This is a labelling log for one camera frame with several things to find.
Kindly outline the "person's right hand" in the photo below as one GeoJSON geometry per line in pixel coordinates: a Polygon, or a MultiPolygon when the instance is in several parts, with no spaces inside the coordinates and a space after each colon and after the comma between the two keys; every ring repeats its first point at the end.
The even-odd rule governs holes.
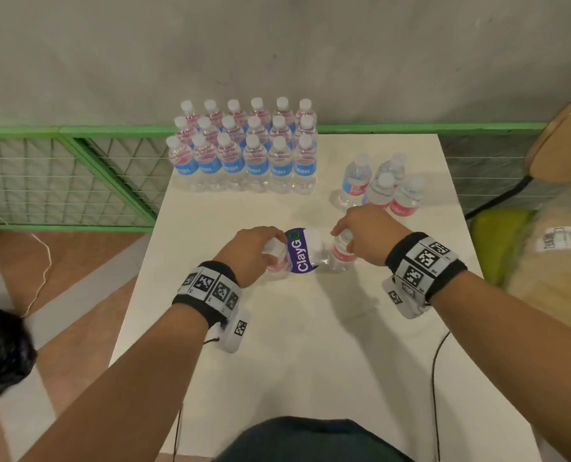
{"type": "Polygon", "coordinates": [[[377,206],[366,204],[349,208],[359,212],[360,232],[349,243],[348,251],[376,266],[386,266],[393,248],[411,232],[377,206]]]}

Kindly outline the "person's left hand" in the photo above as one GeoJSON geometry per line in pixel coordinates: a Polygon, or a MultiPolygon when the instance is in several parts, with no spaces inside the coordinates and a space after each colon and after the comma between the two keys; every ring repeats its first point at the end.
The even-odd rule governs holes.
{"type": "Polygon", "coordinates": [[[255,283],[268,266],[277,262],[275,257],[263,254],[264,247],[254,243],[254,227],[243,229],[212,260],[227,265],[238,285],[245,289],[255,283]]]}

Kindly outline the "small red label water bottle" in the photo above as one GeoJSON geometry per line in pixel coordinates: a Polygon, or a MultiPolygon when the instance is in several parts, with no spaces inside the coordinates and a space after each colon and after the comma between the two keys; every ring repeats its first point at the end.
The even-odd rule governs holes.
{"type": "Polygon", "coordinates": [[[409,217],[420,207],[426,178],[422,175],[407,177],[399,184],[394,197],[388,205],[388,210],[397,217],[409,217]]]}
{"type": "Polygon", "coordinates": [[[372,204],[382,210],[387,210],[394,198],[396,180],[392,173],[383,172],[373,179],[366,187],[362,205],[372,204]]]}
{"type": "Polygon", "coordinates": [[[374,179],[377,180],[383,173],[389,173],[394,178],[394,186],[397,187],[405,178],[406,162],[407,156],[405,154],[393,154],[389,160],[379,165],[375,172],[374,179]]]}
{"type": "Polygon", "coordinates": [[[328,257],[328,265],[332,271],[347,271],[357,261],[358,256],[348,251],[352,240],[353,236],[349,229],[344,229],[334,238],[328,257]]]}
{"type": "Polygon", "coordinates": [[[275,278],[286,277],[291,272],[291,260],[287,245],[278,238],[268,241],[262,251],[263,254],[277,259],[276,264],[266,268],[266,273],[275,278]]]}

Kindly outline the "person's right forearm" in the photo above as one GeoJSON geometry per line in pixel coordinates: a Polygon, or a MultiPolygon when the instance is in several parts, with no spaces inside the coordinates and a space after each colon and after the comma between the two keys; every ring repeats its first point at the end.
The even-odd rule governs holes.
{"type": "Polygon", "coordinates": [[[470,271],[429,302],[501,394],[571,462],[571,328],[470,271]]]}

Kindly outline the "person's left forearm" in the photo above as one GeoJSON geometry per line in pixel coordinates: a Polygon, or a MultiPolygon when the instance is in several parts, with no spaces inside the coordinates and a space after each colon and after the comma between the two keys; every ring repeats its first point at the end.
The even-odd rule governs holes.
{"type": "Polygon", "coordinates": [[[19,462],[155,462],[207,333],[198,311],[171,306],[19,462]]]}

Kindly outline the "round purple sticker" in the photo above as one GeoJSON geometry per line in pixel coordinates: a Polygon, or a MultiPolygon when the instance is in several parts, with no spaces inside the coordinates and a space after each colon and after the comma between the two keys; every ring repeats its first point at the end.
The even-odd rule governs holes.
{"type": "Polygon", "coordinates": [[[285,235],[292,273],[312,273],[327,263],[327,250],[319,229],[292,228],[285,235]]]}

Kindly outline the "blue red label water bottle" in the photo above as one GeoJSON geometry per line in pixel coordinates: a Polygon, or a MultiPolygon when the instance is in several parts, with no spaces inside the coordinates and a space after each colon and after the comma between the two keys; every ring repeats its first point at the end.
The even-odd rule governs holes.
{"type": "Polygon", "coordinates": [[[338,197],[339,205],[344,209],[362,205],[372,175],[368,155],[357,155],[345,168],[341,193],[338,197]]]}

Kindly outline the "rows of clear water bottles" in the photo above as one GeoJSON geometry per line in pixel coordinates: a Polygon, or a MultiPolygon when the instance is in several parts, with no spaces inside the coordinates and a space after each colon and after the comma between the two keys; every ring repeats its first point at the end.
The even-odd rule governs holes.
{"type": "Polygon", "coordinates": [[[185,188],[201,191],[267,191],[312,194],[317,183],[317,114],[303,98],[294,112],[287,97],[271,113],[260,97],[246,112],[239,100],[223,111],[204,102],[201,115],[191,100],[181,102],[176,132],[166,139],[168,159],[185,188]]]}

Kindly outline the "black marker wristband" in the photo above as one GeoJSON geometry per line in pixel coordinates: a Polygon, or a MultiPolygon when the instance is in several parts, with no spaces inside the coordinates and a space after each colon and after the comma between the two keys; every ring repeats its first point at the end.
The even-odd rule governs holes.
{"type": "Polygon", "coordinates": [[[392,279],[416,305],[429,305],[467,266],[458,255],[423,232],[412,232],[397,242],[385,260],[392,279]]]}
{"type": "Polygon", "coordinates": [[[211,328],[224,325],[240,303],[242,288],[233,270],[219,261],[205,261],[191,271],[173,298],[197,311],[211,328]]]}

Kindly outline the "green cushion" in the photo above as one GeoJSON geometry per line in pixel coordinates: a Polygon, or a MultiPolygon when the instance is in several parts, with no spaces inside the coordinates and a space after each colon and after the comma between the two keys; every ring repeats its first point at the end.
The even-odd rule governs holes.
{"type": "Polygon", "coordinates": [[[504,287],[535,210],[489,209],[473,218],[471,238],[484,279],[504,287]]]}

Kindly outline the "person's dark shirt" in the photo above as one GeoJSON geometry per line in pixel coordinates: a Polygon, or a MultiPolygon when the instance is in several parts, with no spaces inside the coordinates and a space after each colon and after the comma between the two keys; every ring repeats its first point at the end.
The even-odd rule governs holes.
{"type": "Polygon", "coordinates": [[[244,430],[212,462],[415,462],[351,419],[282,416],[244,430]]]}

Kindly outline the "clear plastic bag with label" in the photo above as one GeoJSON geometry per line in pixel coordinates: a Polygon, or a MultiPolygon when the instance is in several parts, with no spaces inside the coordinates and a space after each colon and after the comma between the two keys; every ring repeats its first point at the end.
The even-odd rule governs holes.
{"type": "Polygon", "coordinates": [[[571,328],[571,186],[527,225],[505,290],[571,328]]]}

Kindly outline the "wooden chair with black leg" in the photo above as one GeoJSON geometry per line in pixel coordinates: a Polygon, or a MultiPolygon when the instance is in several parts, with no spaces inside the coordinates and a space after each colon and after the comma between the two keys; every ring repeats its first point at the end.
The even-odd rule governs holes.
{"type": "Polygon", "coordinates": [[[571,184],[571,103],[544,128],[528,150],[523,170],[523,178],[513,188],[468,212],[465,220],[471,220],[520,194],[535,179],[552,184],[571,184]]]}

